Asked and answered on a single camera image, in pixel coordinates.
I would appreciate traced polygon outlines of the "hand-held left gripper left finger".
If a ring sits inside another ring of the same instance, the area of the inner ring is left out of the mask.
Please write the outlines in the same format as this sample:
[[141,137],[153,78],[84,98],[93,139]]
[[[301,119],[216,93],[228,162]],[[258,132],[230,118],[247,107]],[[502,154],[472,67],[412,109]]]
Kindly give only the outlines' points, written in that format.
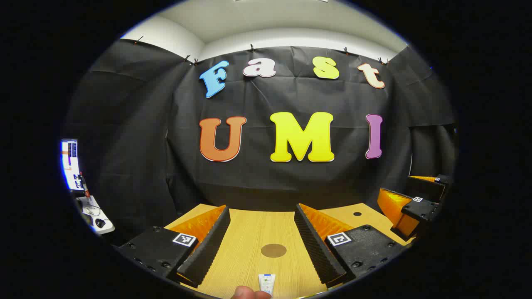
[[197,288],[207,275],[231,222],[219,206],[169,229],[154,226],[118,252],[133,263],[173,282]]

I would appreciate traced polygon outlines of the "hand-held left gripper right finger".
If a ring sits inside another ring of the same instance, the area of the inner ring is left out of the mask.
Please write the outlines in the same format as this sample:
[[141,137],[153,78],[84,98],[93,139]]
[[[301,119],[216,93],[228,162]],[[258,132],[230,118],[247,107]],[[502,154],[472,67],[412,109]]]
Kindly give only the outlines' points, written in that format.
[[295,208],[294,222],[327,287],[360,280],[407,250],[370,224],[354,228],[301,203]]

